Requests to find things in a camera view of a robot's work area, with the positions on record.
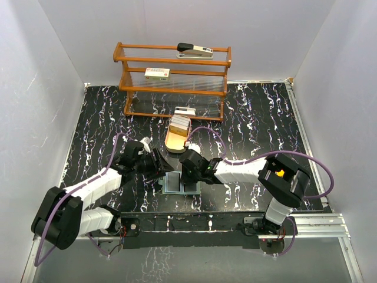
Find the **mint green card holder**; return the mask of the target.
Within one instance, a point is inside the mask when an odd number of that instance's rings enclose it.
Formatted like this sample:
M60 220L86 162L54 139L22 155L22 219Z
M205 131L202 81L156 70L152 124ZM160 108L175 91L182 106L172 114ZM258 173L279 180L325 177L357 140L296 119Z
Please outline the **mint green card holder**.
M158 180L158 184L162 186L162 194L164 194L164 195L199 195L201 193L201 185L199 183L197 183L197 192L195 194L193 194L193 193L186 194L184 192L184 185L185 184L183 183L183 181L181 179L181 172L179 172L179 173L180 173L180 191L175 192L175 193L169 193L168 191L166 191L166 189L167 189L167 174L168 174L168 173L166 173L166 175L164 177L162 177Z

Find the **black white credit card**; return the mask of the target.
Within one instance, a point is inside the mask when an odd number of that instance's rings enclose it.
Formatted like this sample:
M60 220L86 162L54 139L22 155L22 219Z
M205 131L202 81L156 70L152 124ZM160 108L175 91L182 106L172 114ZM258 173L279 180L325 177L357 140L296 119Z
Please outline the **black white credit card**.
M189 194L189 193L195 194L197 192L197 184L196 183L185 184L184 185L184 192L186 194Z

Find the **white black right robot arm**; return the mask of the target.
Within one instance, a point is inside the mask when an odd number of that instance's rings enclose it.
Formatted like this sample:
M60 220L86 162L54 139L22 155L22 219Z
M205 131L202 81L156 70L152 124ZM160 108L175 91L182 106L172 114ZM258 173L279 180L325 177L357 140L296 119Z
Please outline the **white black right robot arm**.
M208 185L258 183L272 195L257 229L271 234L283 228L285 219L299 208L310 181L309 172L283 153L272 153L254 161L229 161L220 157L205 159L193 149L186 150L179 162L184 184Z

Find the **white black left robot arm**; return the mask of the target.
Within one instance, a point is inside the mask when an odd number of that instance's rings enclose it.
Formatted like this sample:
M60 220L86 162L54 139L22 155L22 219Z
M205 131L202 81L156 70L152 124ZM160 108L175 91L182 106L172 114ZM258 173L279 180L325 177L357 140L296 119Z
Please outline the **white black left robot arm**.
M99 173L66 188L50 188L32 222L31 231L60 250L67 249L78 236L94 231L108 235L120 232L120 214L102 205L90 209L104 195L119 189L136 174L148 180L173 171L159 149L151 149L145 139L132 140L121 154L112 155Z

